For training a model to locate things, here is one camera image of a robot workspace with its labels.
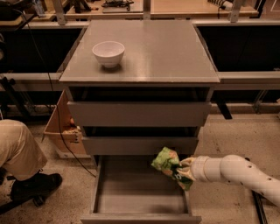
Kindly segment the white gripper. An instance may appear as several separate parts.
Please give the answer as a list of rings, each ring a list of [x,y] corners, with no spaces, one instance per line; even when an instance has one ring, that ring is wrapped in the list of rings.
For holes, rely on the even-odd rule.
[[[190,180],[197,180],[202,182],[208,182],[207,175],[204,171],[204,166],[206,161],[209,159],[207,156],[199,156],[199,157],[188,157],[180,161],[180,165],[182,167],[190,167],[189,168],[178,168],[176,178],[181,180],[182,178],[187,178]]]

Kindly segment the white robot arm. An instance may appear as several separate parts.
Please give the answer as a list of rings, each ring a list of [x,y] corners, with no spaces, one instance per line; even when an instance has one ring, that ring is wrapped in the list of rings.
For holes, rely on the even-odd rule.
[[[244,157],[189,157],[179,164],[177,171],[186,178],[201,182],[241,185],[280,207],[280,181],[262,172]]]

